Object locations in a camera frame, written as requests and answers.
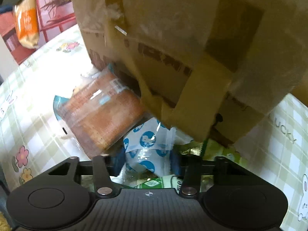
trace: orange package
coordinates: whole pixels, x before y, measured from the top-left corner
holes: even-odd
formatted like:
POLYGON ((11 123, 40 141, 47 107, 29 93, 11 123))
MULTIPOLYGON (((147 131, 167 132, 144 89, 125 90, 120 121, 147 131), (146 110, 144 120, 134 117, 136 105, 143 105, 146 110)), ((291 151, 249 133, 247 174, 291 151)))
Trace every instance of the orange package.
POLYGON ((58 109, 85 154, 106 153, 144 115, 139 98, 111 72, 104 70, 58 109))
POLYGON ((15 26, 19 42, 22 46, 34 49, 38 46, 39 24, 36 14, 36 1, 23 0, 14 8, 15 26))

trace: blue and white snack package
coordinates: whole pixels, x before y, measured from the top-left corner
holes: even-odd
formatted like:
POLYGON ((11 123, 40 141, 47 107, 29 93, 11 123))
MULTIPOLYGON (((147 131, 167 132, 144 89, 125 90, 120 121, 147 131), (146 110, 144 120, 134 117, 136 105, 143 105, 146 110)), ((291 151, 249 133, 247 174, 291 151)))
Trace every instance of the blue and white snack package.
POLYGON ((170 174, 170 151, 176 129, 167 129, 156 118, 131 130, 124 136, 126 173, 143 173, 147 170, 158 177, 170 174))

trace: orange label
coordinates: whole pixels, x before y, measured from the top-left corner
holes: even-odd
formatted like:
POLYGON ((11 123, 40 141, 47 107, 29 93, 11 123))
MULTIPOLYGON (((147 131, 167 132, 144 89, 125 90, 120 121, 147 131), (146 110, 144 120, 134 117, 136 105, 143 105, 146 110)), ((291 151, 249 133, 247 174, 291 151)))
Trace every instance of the orange label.
POLYGON ((39 32, 35 8, 19 13, 16 15, 16 20, 16 31, 18 39, 22 39, 28 35, 39 32))

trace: metal screw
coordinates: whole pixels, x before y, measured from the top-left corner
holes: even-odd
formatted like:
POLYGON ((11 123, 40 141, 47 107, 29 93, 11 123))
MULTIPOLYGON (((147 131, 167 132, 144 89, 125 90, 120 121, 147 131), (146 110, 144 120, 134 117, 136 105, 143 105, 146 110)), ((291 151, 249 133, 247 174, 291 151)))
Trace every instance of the metal screw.
POLYGON ((100 195, 109 195, 112 193, 112 189, 109 188, 109 187, 100 187, 97 192, 100 194, 100 195))
POLYGON ((185 187, 182 188, 182 193, 185 195, 195 195, 197 190, 194 187, 185 187))

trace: checkered tablecloth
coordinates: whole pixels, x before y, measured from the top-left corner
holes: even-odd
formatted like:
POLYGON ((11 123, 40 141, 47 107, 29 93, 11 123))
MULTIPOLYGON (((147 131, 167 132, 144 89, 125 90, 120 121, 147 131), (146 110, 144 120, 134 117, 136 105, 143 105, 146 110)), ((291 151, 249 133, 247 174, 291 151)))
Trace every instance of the checkered tablecloth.
MULTIPOLYGON (((37 50, 0 86, 0 103, 12 93, 0 122, 0 164, 11 190, 67 157, 88 159, 74 141, 65 139, 52 104, 55 95, 69 98, 80 74, 91 68, 76 25, 37 50)), ((234 145, 248 160, 249 170, 287 196, 284 231, 308 228, 308 208, 302 207, 303 203, 308 207, 308 202, 305 197, 301 202, 308 193, 303 186, 308 175, 307 130, 308 108, 287 95, 268 118, 234 145), (299 221, 300 213, 304 218, 299 221)))
POLYGON ((11 190, 67 157, 88 159, 65 139, 53 99, 69 98, 80 74, 91 68, 76 25, 37 50, 0 86, 0 103, 10 93, 16 99, 0 122, 0 163, 11 190))

